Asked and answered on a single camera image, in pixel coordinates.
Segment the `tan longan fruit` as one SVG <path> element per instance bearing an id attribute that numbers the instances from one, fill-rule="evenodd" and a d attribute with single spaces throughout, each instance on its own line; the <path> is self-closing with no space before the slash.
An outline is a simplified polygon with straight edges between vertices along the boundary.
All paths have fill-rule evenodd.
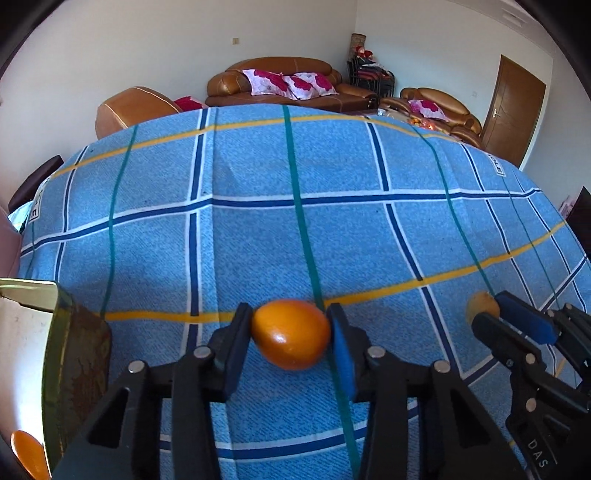
<path id="1" fill-rule="evenodd" d="M 471 325 L 477 315 L 487 313 L 495 318 L 501 314 L 500 306 L 495 298 L 486 291 L 475 293 L 468 301 L 466 307 L 466 320 Z"/>

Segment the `small orange kumquat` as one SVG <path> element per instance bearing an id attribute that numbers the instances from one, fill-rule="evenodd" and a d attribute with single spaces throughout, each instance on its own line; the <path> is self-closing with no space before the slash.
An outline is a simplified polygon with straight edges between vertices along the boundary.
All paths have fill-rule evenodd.
<path id="1" fill-rule="evenodd" d="M 322 360 L 332 329 L 318 307 L 283 299 L 256 309 L 250 333 L 260 354 L 271 364 L 287 371 L 303 371 Z"/>

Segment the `gold metal tray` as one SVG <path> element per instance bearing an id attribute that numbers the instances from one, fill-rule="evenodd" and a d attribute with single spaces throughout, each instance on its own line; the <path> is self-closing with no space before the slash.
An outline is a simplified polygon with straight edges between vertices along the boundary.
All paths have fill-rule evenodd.
<path id="1" fill-rule="evenodd" d="M 106 392 L 111 330 L 51 281 L 1 280 L 1 435 L 24 431 L 54 469 Z"/>

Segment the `black television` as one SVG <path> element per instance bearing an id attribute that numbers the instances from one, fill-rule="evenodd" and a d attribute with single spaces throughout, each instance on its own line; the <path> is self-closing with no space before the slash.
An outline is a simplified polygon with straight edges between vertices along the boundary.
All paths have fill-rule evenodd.
<path id="1" fill-rule="evenodd" d="M 586 187 L 581 189 L 567 222 L 581 244 L 587 257 L 591 257 L 591 194 Z"/>

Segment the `brown wooden door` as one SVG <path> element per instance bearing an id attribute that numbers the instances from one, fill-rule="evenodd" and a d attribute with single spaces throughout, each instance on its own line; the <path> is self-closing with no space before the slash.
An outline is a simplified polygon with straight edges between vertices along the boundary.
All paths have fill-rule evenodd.
<path id="1" fill-rule="evenodd" d="M 520 167 L 533 138 L 546 84 L 502 55 L 483 127 L 483 149 Z"/>

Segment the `blue plaid tablecloth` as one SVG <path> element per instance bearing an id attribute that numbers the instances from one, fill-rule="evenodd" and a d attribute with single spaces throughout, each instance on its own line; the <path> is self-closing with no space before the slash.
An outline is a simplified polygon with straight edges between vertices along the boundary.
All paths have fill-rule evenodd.
<path id="1" fill-rule="evenodd" d="M 192 351 L 242 302 L 338 302 L 401 358 L 448 361 L 497 420 L 509 374 L 470 332 L 469 297 L 590 307 L 589 255 L 511 163 L 390 118 L 280 105 L 84 147 L 39 187 L 19 273 L 104 316 L 114 372 Z"/>

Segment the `pink electric kettle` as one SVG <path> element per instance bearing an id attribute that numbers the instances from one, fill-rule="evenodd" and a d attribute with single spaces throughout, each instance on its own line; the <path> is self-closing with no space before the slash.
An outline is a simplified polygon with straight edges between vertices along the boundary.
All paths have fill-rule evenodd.
<path id="1" fill-rule="evenodd" d="M 19 268 L 22 237 L 0 208 L 0 277 L 14 277 Z"/>

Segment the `coffee table with items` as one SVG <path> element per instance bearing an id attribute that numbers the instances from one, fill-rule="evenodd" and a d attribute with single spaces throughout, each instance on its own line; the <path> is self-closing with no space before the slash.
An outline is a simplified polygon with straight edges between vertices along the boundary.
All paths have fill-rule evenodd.
<path id="1" fill-rule="evenodd" d="M 434 122 L 393 109 L 379 108 L 376 111 L 366 113 L 365 117 L 377 125 L 396 127 L 409 132 L 419 132 L 422 135 L 449 135 L 449 132 L 438 127 Z"/>

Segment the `dark shelf with items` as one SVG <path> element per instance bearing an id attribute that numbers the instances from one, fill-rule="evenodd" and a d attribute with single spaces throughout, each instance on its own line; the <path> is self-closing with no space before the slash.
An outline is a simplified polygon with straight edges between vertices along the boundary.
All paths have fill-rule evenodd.
<path id="1" fill-rule="evenodd" d="M 346 61 L 349 70 L 349 83 L 353 86 L 371 90 L 379 98 L 392 97 L 396 78 L 384 67 L 375 54 L 366 48 L 367 36 L 353 33 L 349 43 L 349 59 Z"/>

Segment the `pink floral cushion right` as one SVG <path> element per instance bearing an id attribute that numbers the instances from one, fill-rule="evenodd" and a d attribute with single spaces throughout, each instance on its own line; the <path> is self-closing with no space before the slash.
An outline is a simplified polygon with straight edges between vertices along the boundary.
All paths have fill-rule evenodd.
<path id="1" fill-rule="evenodd" d="M 325 96 L 338 95 L 328 77 L 317 72 L 298 72 L 283 76 L 291 94 L 297 100 L 312 100 Z"/>

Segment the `pink floral cushion left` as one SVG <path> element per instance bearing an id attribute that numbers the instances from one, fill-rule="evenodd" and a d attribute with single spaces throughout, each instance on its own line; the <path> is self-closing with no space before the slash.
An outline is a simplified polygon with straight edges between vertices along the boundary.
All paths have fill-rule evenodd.
<path id="1" fill-rule="evenodd" d="M 242 70 L 242 74 L 249 80 L 252 96 L 276 95 L 296 100 L 290 86 L 280 74 L 260 69 L 245 69 Z"/>

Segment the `brown leather three-seat sofa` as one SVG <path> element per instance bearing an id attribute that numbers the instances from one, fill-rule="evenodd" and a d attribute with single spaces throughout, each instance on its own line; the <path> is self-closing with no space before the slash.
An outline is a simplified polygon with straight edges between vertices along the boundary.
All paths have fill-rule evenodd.
<path id="1" fill-rule="evenodd" d="M 211 107 L 287 104 L 348 113 L 378 107 L 376 93 L 349 85 L 329 63 L 307 57 L 260 57 L 238 62 L 211 78 Z"/>

